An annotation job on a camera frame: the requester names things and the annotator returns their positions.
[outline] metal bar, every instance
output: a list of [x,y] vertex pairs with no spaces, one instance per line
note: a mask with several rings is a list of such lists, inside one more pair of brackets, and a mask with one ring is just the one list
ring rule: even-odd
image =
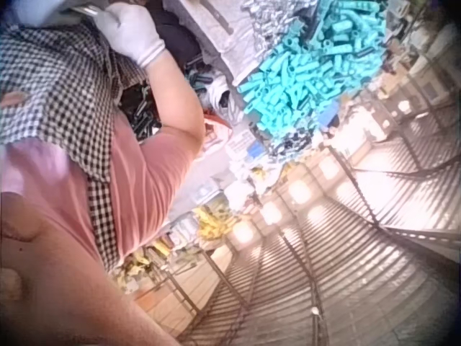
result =
[[229,248],[230,252],[232,252],[234,256],[238,256],[238,251],[236,247],[232,244],[232,242],[229,240],[228,236],[224,234],[223,238],[224,238],[224,243]]
[[439,117],[437,117],[436,113],[434,112],[434,107],[432,106],[431,101],[429,101],[429,98],[424,94],[423,89],[419,86],[418,82],[410,75],[410,73],[407,73],[405,77],[410,81],[411,85],[414,86],[418,94],[421,95],[421,97],[424,99],[424,103],[426,103],[429,114],[433,117],[435,120],[437,127],[440,130],[444,130],[444,126],[442,122],[440,121]]
[[[266,244],[266,238],[263,238],[262,243],[261,243],[261,248],[258,254],[258,262],[256,263],[256,268],[254,270],[253,277],[251,278],[250,289],[248,293],[249,303],[251,303],[251,301],[253,300],[254,286],[256,285],[256,280],[258,278],[258,274],[262,266],[262,258],[264,256],[264,252],[266,251],[266,249],[264,248],[265,244]],[[243,306],[241,306],[240,311],[238,312],[236,321],[230,326],[230,329],[225,333],[225,336],[218,343],[218,345],[230,345],[232,343],[232,340],[235,337],[236,333],[238,332],[238,329],[240,328],[240,326],[242,325],[242,323],[245,321],[246,317],[248,316],[248,312],[249,312],[248,310],[243,309]]]
[[406,92],[406,90],[400,85],[400,83],[397,83],[397,89],[398,89],[398,92],[400,92],[405,98],[406,100],[408,101],[408,103],[410,104],[410,107],[412,110],[416,111],[416,105],[414,104],[413,101],[411,101],[411,96],[408,95],[408,93]]
[[420,56],[426,59],[429,65],[429,69],[432,68],[437,79],[440,81],[440,84],[442,84],[443,87],[448,91],[449,95],[452,95],[454,89],[453,87],[456,86],[456,83],[454,82],[453,78],[440,66],[438,58],[436,57],[435,59],[431,59],[425,52],[419,50],[417,47],[413,46],[413,48],[416,50],[416,52],[418,52]]
[[200,253],[206,259],[206,261],[211,266],[211,268],[216,272],[216,274],[218,274],[218,276],[225,283],[225,285],[228,286],[229,291],[237,298],[240,304],[247,307],[248,303],[246,302],[246,300],[243,299],[241,294],[232,286],[232,284],[229,282],[229,280],[224,275],[224,273],[221,271],[221,269],[219,269],[219,267],[216,265],[215,261],[213,261],[203,249],[200,250]]
[[184,297],[184,300],[189,303],[189,305],[195,310],[195,312],[198,314],[200,314],[200,309],[197,308],[197,305],[195,305],[195,303],[192,301],[192,299],[189,297],[189,295],[182,289],[181,285],[176,281],[176,279],[174,278],[174,276],[170,273],[170,271],[167,269],[167,270],[164,270],[167,278],[171,281],[171,283],[173,284],[173,286],[181,293],[181,295]]
[[306,267],[306,265],[305,265],[303,259],[301,258],[301,256],[296,252],[295,248],[293,247],[293,245],[291,245],[290,241],[284,235],[284,233],[280,229],[280,227],[278,225],[276,225],[276,227],[277,227],[277,233],[282,238],[282,240],[285,242],[288,249],[291,251],[293,257],[296,259],[296,262],[298,262],[298,264],[301,266],[301,268],[303,269],[303,272],[307,275],[308,279],[310,281],[313,281],[312,274],[310,273],[309,269]]
[[[320,295],[318,293],[317,284],[315,283],[315,278],[313,277],[312,272],[310,271],[310,269],[308,268],[306,263],[304,263],[301,256],[296,252],[295,248],[293,247],[293,245],[291,245],[290,241],[287,239],[287,237],[285,236],[285,234],[283,233],[283,231],[280,229],[280,227],[278,225],[277,225],[277,233],[282,238],[284,243],[287,245],[287,247],[291,251],[293,257],[296,259],[296,262],[301,266],[301,268],[303,269],[303,272],[308,277],[309,284],[310,284],[310,291],[311,291],[310,297],[311,297],[312,305],[316,306],[318,308],[321,316],[323,316],[323,307],[322,307],[322,304],[321,304]],[[303,238],[302,237],[300,237],[300,238],[301,238],[301,242],[303,244],[305,244],[305,242],[303,241]],[[307,248],[304,247],[304,250],[305,250],[305,255],[307,256],[308,255],[307,254]],[[320,337],[319,332],[318,332],[319,331],[318,319],[316,317],[317,316],[313,315],[313,319],[312,319],[313,335],[312,335],[312,344],[310,344],[310,345],[313,345],[313,346],[318,346],[319,337]],[[325,335],[326,335],[326,345],[328,345],[328,332],[326,330],[326,326],[325,326]]]
[[397,122],[395,121],[395,119],[390,114],[389,110],[387,109],[387,107],[368,88],[364,88],[364,90],[371,97],[372,103],[375,103],[384,112],[384,114],[385,114],[386,118],[389,120],[389,122],[394,125],[395,130],[398,132],[398,135],[402,138],[402,141],[405,144],[405,147],[407,148],[411,158],[413,159],[413,161],[414,161],[414,163],[416,165],[416,168],[418,170],[421,170],[422,166],[421,166],[421,162],[418,159],[418,155],[416,155],[416,152],[414,151],[413,147],[411,146],[411,143],[410,143],[409,139],[407,138],[406,134],[401,130],[399,124],[397,124]]
[[354,175],[352,174],[351,170],[348,168],[348,166],[344,163],[342,160],[341,156],[338,154],[335,148],[332,146],[327,146],[328,150],[330,151],[331,155],[337,160],[341,168],[344,170],[346,173],[347,177],[351,180],[352,184],[355,187],[355,190],[359,194],[360,198],[362,199],[362,202],[365,204],[367,207],[368,213],[372,217],[372,220],[374,223],[378,224],[378,220],[376,219],[375,213],[373,213],[373,209],[371,208],[370,204],[368,203],[367,199],[365,198],[362,190],[360,189],[359,183],[357,182],[357,179],[355,179]]
[[314,181],[315,185],[317,185],[318,189],[323,193],[323,195],[325,196],[326,195],[326,191],[325,189],[322,187],[322,185],[320,184],[320,182],[317,180],[317,178],[315,177],[314,173],[312,173],[312,170],[308,167],[307,164],[304,164],[304,163],[301,163],[305,170],[307,171],[307,173],[310,175],[310,177],[312,178],[312,180]]

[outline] gray items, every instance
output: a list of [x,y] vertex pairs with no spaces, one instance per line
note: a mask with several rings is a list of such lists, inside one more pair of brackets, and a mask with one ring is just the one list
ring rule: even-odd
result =
[[94,5],[105,9],[108,0],[13,0],[9,11],[11,21],[28,27],[50,27],[55,25],[75,25],[82,16],[71,7]]
[[253,22],[256,54],[268,53],[288,33],[297,11],[317,5],[318,0],[246,0],[243,11]]
[[243,0],[207,2],[204,5],[203,0],[167,0],[164,8],[178,16],[181,24],[196,36],[205,63],[223,71],[234,86],[239,85],[260,62],[251,18],[241,10]]

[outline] checkered shirt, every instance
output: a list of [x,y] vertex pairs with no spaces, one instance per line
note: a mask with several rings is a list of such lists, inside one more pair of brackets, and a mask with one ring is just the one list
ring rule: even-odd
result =
[[1,111],[0,144],[39,138],[60,146],[81,167],[97,249],[109,271],[120,259],[109,185],[112,116],[123,89],[145,75],[111,50],[90,22],[0,30],[0,96],[30,96]]

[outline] hanging merchandise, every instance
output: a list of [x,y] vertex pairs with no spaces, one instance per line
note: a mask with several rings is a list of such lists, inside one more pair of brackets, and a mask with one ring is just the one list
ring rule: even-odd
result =
[[244,116],[242,110],[229,90],[228,83],[222,73],[216,73],[213,82],[207,86],[211,107],[219,116],[232,126],[239,124]]
[[282,42],[238,87],[244,112],[272,137],[273,156],[292,159],[310,145],[322,113],[344,92],[353,94],[378,72],[385,49],[385,2],[323,0],[318,26],[295,20]]
[[247,0],[242,5],[253,22],[256,55],[263,56],[288,33],[299,17],[311,17],[318,0]]

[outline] white glove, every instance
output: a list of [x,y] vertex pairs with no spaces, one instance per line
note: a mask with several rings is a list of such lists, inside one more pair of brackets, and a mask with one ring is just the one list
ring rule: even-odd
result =
[[146,67],[165,49],[151,14],[145,7],[121,2],[100,12],[94,22],[113,50]]

